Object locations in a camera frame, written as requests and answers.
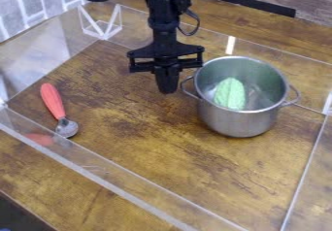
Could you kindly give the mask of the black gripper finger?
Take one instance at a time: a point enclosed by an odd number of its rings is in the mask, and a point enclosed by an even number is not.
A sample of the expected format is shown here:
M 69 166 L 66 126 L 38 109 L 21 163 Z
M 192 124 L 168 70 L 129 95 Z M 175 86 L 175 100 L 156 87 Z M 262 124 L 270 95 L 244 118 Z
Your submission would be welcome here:
M 168 92 L 173 93 L 177 89 L 180 69 L 176 66 L 168 68 Z
M 157 85 L 157 89 L 161 93 L 167 93 L 168 89 L 168 75 L 167 70 L 163 67 L 153 67 L 153 76 Z

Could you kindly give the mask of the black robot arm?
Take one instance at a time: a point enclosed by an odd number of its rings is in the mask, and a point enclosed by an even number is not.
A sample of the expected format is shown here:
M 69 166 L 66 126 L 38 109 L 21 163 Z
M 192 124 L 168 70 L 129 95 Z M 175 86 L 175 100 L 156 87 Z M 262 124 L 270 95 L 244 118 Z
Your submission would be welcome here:
M 159 91 L 168 94 L 176 91 L 183 69 L 202 66 L 204 48 L 185 45 L 176 40 L 176 31 L 191 36 L 199 28 L 199 25 L 195 25 L 185 33 L 180 28 L 180 15 L 187 14 L 195 20 L 199 18 L 188 9 L 189 0 L 144 1 L 148 7 L 147 25 L 152 30 L 152 41 L 145 47 L 127 52 L 129 72 L 151 72 Z

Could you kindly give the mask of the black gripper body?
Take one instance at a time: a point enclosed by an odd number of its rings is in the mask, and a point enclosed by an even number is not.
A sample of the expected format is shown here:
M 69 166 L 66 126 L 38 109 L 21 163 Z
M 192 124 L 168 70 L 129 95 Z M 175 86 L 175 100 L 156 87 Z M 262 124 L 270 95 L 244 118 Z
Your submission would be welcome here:
M 202 66 L 202 46 L 187 45 L 176 40 L 176 21 L 155 22 L 147 21 L 152 30 L 152 41 L 143 48 L 129 50 L 129 72 L 163 72 L 164 74 L 177 74 L 187 68 Z

